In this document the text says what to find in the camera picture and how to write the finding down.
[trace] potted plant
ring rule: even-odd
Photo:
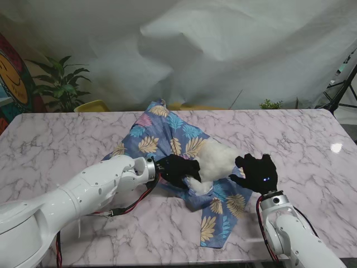
[[[271,102],[270,99],[266,99],[265,102],[259,104],[261,109],[280,109],[283,101]]]
[[[83,75],[78,75],[82,72],[89,72],[85,68],[76,69],[72,73],[65,72],[66,67],[84,64],[65,64],[71,56],[64,57],[60,61],[56,61],[50,57],[46,57],[52,66],[38,63],[33,60],[29,62],[36,64],[48,75],[38,75],[32,78],[39,79],[50,83],[51,85],[37,85],[33,93],[38,93],[42,96],[51,96],[56,100],[46,103],[46,106],[57,109],[54,112],[73,112],[74,108],[84,104],[78,97],[90,94],[89,92],[79,91],[77,80],[80,78],[90,81]]]

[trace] black cable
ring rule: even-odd
[[[149,193],[151,193],[153,191],[153,189],[155,188],[155,186],[158,183],[159,180],[159,172],[155,173],[155,178],[153,181],[150,181],[149,183],[147,183],[148,189],[146,190],[146,192],[144,192],[139,198],[138,200],[136,200],[134,203],[132,203],[131,205],[127,206],[126,208],[113,208],[112,211],[112,215],[111,217],[114,216],[118,216],[118,215],[123,215],[126,213],[127,210],[131,209],[132,207],[134,207],[135,205],[138,204],[139,201],[141,201],[142,199],[144,199]]]
[[[310,225],[310,227],[311,227],[313,233],[315,234],[315,236],[317,236],[317,237],[319,238],[319,236],[317,235],[315,229],[313,228],[313,226],[312,226],[311,222],[308,220],[308,218],[307,218],[300,210],[298,210],[296,207],[294,207],[294,209],[295,209],[296,211],[298,211],[301,216],[303,216],[303,218],[307,221],[308,225]]]
[[[56,248],[57,248],[56,249],[57,268],[61,268],[62,267],[61,231],[59,231],[56,235]]]
[[[261,217],[260,217],[259,204],[260,204],[260,202],[262,201],[262,198],[263,198],[263,196],[261,195],[261,196],[258,198],[258,200],[257,200],[257,205],[255,206],[255,209],[256,209],[256,211],[257,211],[257,216],[258,216],[259,227],[260,227],[260,231],[261,231],[261,233],[262,233],[263,240],[264,240],[264,243],[265,243],[265,245],[266,245],[266,248],[267,248],[267,250],[268,250],[268,252],[269,252],[270,257],[272,258],[272,260],[273,260],[273,262],[274,262],[275,264],[278,264],[278,263],[279,263],[278,257],[276,256],[276,259],[275,259],[275,258],[273,257],[273,255],[272,255],[271,251],[270,251],[269,244],[268,244],[268,240],[266,239],[266,236],[265,236],[265,233],[264,233],[262,219],[261,219]]]

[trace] white fluffy object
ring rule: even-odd
[[[209,138],[202,145],[200,151],[194,158],[200,163],[201,183],[188,176],[189,187],[196,195],[207,194],[213,181],[228,177],[235,167],[235,159],[240,155],[238,149],[233,149]]]

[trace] blue floral cloth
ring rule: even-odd
[[[193,159],[207,138],[209,136],[201,129],[183,121],[166,108],[164,100],[159,100],[149,105],[129,134],[103,160],[119,154],[132,158],[153,156],[155,160],[176,154]],[[244,177],[238,168],[232,173]],[[201,196],[192,189],[183,190],[164,180],[158,185],[184,199],[188,207],[202,209],[202,247],[224,246],[252,194],[251,190],[240,187],[229,178],[215,181],[210,192]]]

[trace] black glove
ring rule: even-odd
[[[244,158],[238,156],[235,164],[243,168],[245,173],[245,179],[234,174],[229,175],[230,179],[238,185],[262,195],[277,190],[277,168],[269,155],[263,155],[262,159],[256,159],[251,154],[246,154]]]
[[[158,160],[157,163],[161,169],[161,176],[176,187],[187,188],[187,185],[182,181],[186,175],[201,182],[200,164],[197,160],[186,160],[178,155],[169,155]]]

